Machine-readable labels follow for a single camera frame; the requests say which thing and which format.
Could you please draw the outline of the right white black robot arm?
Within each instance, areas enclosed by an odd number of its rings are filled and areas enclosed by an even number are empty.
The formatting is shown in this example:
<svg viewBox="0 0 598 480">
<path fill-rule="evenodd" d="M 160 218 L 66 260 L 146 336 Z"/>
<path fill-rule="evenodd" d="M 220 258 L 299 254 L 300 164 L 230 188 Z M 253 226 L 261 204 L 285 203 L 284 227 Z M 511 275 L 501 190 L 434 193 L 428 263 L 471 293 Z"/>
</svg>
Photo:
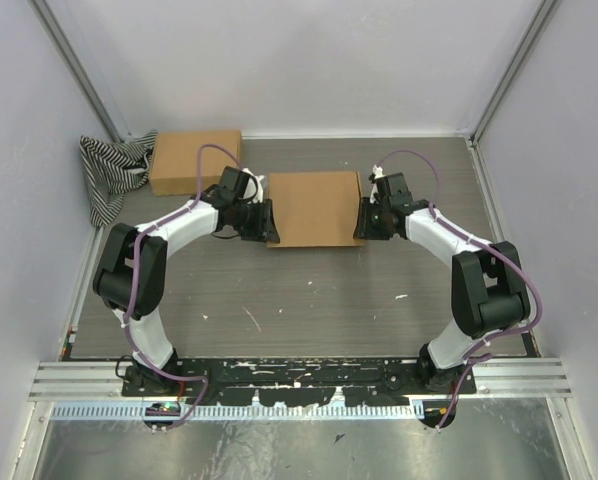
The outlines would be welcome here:
<svg viewBox="0 0 598 480">
<path fill-rule="evenodd" d="M 470 234 L 426 200 L 416 200 L 401 173 L 386 175 L 375 165 L 371 194 L 360 200 L 354 237 L 389 240 L 399 236 L 441 260 L 451 273 L 452 320 L 418 354 L 421 387 L 441 394 L 467 364 L 472 348 L 488 343 L 528 318 L 528 288 L 516 247 Z"/>
</svg>

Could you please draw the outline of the brown cardboard box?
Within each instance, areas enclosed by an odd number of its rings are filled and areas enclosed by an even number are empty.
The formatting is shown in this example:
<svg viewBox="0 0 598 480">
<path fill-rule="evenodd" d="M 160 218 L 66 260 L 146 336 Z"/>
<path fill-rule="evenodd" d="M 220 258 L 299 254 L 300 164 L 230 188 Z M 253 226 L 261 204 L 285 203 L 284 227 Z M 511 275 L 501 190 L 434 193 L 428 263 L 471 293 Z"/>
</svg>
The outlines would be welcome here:
<svg viewBox="0 0 598 480">
<path fill-rule="evenodd" d="M 240 159 L 240 130 L 158 133 L 149 184 L 156 196 L 194 195 L 197 183 L 208 188 L 219 181 L 225 167 Z"/>
</svg>

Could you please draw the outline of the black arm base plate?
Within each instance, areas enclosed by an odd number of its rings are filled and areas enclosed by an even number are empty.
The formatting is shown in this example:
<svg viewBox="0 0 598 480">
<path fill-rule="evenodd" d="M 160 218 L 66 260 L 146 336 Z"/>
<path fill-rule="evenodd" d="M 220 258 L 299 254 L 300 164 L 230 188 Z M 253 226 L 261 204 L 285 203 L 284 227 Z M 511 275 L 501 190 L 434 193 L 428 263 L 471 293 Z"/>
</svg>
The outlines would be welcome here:
<svg viewBox="0 0 598 480">
<path fill-rule="evenodd" d="M 174 372 L 188 380 L 160 377 L 135 361 L 117 377 L 124 397 L 200 398 L 202 406 L 325 406 L 337 394 L 347 407 L 398 406 L 411 395 L 477 391 L 470 376 L 458 383 L 460 367 L 427 379 L 415 360 L 398 357 L 180 359 Z"/>
</svg>

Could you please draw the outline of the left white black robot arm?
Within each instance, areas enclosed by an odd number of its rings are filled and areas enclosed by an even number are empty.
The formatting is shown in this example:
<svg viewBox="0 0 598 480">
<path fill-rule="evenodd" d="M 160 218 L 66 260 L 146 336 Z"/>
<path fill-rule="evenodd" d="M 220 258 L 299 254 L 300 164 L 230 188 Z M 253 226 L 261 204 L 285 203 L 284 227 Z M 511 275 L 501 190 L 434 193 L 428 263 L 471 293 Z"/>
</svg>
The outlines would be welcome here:
<svg viewBox="0 0 598 480">
<path fill-rule="evenodd" d="M 115 224 L 93 277 L 93 291 L 119 320 L 132 348 L 131 373 L 160 397 L 193 382 L 178 365 L 159 305 L 168 260 L 192 242 L 232 228 L 245 241 L 280 241 L 272 201 L 264 197 L 263 175 L 227 167 L 219 182 L 181 207 L 150 222 Z"/>
</svg>

